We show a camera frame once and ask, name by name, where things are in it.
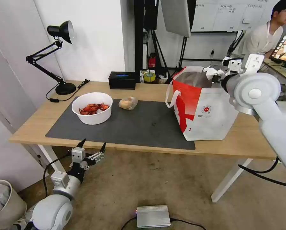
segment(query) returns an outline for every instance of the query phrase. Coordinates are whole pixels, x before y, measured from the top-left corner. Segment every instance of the lamp base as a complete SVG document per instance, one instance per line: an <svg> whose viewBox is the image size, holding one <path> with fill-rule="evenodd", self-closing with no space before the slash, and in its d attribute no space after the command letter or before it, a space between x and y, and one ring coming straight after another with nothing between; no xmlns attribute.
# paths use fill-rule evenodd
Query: lamp base
<svg viewBox="0 0 286 230"><path fill-rule="evenodd" d="M56 93L59 95L67 95L76 91L76 86L73 83L60 82L56 87Z"/></svg>

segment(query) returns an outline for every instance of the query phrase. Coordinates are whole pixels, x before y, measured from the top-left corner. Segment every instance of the person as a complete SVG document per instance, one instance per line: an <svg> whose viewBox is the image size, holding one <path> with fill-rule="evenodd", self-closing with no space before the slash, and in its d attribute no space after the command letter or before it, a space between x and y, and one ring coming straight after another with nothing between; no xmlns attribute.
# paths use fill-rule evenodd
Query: person
<svg viewBox="0 0 286 230"><path fill-rule="evenodd" d="M279 42L286 24L286 0L280 0L273 8L271 20L246 33L239 54L261 54L269 58Z"/></svg>

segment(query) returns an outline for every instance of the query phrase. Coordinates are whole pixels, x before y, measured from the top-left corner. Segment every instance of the red fire extinguisher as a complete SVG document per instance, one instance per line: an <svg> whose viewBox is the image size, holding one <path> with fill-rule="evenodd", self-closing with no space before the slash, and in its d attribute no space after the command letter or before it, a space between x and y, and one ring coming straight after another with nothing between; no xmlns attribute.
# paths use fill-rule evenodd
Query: red fire extinguisher
<svg viewBox="0 0 286 230"><path fill-rule="evenodd" d="M148 61L148 68L154 68L154 67L156 67L156 54L151 53Z"/></svg>

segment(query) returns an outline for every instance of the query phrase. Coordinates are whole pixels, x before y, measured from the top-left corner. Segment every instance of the white bowl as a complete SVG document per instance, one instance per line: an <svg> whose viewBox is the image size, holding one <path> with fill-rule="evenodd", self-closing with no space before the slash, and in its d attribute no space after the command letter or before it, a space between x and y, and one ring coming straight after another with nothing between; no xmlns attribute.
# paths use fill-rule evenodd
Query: white bowl
<svg viewBox="0 0 286 230"><path fill-rule="evenodd" d="M101 104L104 103L108 105L105 111L98 110L96 114L93 115L81 115L79 109L83 109L88 104ZM105 93L88 93L78 97L73 101L72 111L79 117L79 119L87 125L97 125L105 122L111 116L113 99Z"/></svg>

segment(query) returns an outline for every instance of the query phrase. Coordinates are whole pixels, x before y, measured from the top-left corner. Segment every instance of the table leg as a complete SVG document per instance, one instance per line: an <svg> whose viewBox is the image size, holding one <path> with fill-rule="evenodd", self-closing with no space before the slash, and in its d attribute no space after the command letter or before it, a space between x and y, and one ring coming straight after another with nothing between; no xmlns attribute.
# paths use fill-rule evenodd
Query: table leg
<svg viewBox="0 0 286 230"><path fill-rule="evenodd" d="M49 162L52 162L58 158L51 146L49 145L38 145L38 146L40 147L41 151L43 152L43 154L45 155L45 157ZM55 171L65 172L65 169L60 161L53 163L52 167Z"/></svg>
<svg viewBox="0 0 286 230"><path fill-rule="evenodd" d="M213 203L216 203L222 195L227 191L227 189L232 185L232 183L239 177L239 175L243 172L238 165L248 166L252 159L240 159L236 162L236 164L232 167L223 181L216 188L214 193L211 195L211 199Z"/></svg>

